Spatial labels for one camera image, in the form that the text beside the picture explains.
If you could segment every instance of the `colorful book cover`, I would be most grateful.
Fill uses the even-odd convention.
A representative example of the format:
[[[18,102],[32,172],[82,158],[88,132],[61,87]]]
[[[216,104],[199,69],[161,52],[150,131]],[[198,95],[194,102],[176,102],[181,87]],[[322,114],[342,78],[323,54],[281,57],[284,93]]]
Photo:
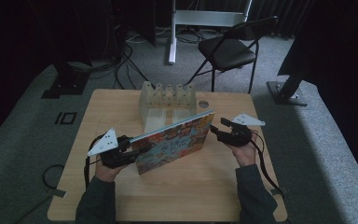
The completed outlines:
[[[212,110],[131,140],[132,150],[150,146],[136,160],[139,175],[202,149],[212,124]]]

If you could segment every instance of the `gray carpet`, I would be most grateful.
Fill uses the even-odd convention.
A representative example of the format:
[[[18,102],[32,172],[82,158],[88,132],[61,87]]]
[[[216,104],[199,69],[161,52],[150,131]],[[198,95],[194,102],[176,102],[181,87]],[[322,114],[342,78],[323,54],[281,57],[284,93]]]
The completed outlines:
[[[194,39],[192,35],[182,37]],[[358,223],[358,165],[316,87],[301,83],[299,89],[309,103],[306,107],[275,105],[269,94],[267,81],[286,79],[276,75],[292,43],[293,39],[280,37],[262,39],[252,91],[258,117],[267,123],[262,129],[276,175],[288,190],[284,201],[289,220]],[[154,84],[185,83],[203,60],[195,44],[178,42],[174,65],[167,65],[167,38],[159,38],[155,47],[129,44],[131,60]],[[249,75],[245,74],[250,74],[251,67],[218,74],[215,91],[247,92]],[[126,64],[119,69],[120,83],[125,89],[134,89],[132,83],[140,89],[144,79],[130,64],[128,69],[128,75]],[[55,77],[52,66],[43,71],[0,128],[0,223],[15,223],[30,211],[20,223],[51,223],[47,218],[51,199],[42,174],[50,165],[65,165],[92,92],[113,89],[116,80],[113,72],[94,73],[82,95],[41,99]],[[209,91],[211,76],[196,77],[194,83],[198,91]],[[60,113],[76,113],[74,123],[57,123]],[[47,181],[56,185],[60,175],[61,169],[53,168]]]

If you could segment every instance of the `stand base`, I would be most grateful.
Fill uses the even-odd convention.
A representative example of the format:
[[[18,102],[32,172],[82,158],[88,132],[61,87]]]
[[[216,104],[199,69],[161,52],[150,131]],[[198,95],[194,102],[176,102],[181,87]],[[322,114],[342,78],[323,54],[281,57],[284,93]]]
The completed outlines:
[[[275,82],[275,81],[268,81],[267,86],[269,91],[271,92],[272,97],[274,98],[275,104],[277,105],[302,105],[307,106],[308,103],[304,100],[304,97],[301,93],[300,89],[297,89],[295,94],[290,99],[284,99],[279,95],[281,91],[281,87],[283,86],[284,82]]]
[[[42,99],[58,99],[61,95],[81,95],[89,80],[90,74],[77,74],[73,86],[63,87],[60,85],[60,76],[57,76],[50,90],[43,93]]]

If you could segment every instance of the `black chair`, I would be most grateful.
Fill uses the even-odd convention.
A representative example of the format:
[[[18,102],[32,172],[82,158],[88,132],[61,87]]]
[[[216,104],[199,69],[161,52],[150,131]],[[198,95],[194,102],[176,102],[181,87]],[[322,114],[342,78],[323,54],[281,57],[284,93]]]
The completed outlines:
[[[259,49],[258,40],[265,35],[271,35],[277,22],[278,17],[270,17],[260,21],[245,21],[229,28],[222,36],[200,41],[199,51],[205,57],[205,61],[186,84],[189,84],[194,77],[212,71],[212,91],[214,91],[215,70],[226,72],[253,63],[248,90],[248,93],[251,93]],[[253,42],[246,46],[242,40]],[[251,47],[254,45],[255,52],[251,51]],[[200,73],[207,62],[212,65],[212,70]]]

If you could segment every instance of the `person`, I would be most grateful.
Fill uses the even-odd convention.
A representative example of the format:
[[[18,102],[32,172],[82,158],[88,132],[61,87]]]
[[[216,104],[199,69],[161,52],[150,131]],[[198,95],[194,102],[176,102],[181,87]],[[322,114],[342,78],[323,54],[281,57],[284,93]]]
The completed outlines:
[[[252,140],[256,142],[257,131],[252,133]],[[255,146],[252,143],[243,147],[226,146],[240,166],[235,170],[241,203],[240,223],[276,223],[273,212],[278,205],[263,185],[255,164]],[[115,178],[125,167],[110,169],[100,161],[96,163],[95,176],[77,206],[76,223],[116,223]]]

